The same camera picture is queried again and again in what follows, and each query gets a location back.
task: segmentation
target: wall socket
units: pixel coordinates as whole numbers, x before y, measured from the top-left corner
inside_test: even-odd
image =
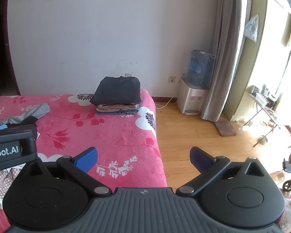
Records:
[[[176,76],[169,76],[168,83],[175,83],[176,82]]]

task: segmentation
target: folded clothes stack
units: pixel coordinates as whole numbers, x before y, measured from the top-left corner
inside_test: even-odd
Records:
[[[136,77],[105,77],[90,102],[97,107],[97,114],[134,115],[141,103],[140,81]]]

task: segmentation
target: wheel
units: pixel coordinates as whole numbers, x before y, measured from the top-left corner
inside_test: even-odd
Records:
[[[284,184],[282,185],[282,189],[285,192],[291,192],[291,180],[285,181]]]

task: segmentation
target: light blue cloth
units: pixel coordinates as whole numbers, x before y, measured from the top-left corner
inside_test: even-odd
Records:
[[[6,129],[8,126],[6,126],[6,124],[3,124],[3,125],[1,125],[0,126],[0,130],[4,130],[4,129]]]

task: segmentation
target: gray curtain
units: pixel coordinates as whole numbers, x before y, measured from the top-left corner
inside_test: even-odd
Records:
[[[217,50],[217,58],[203,105],[202,119],[218,121],[227,100],[238,58],[241,11],[242,0],[218,0],[216,26],[211,44],[211,50]]]

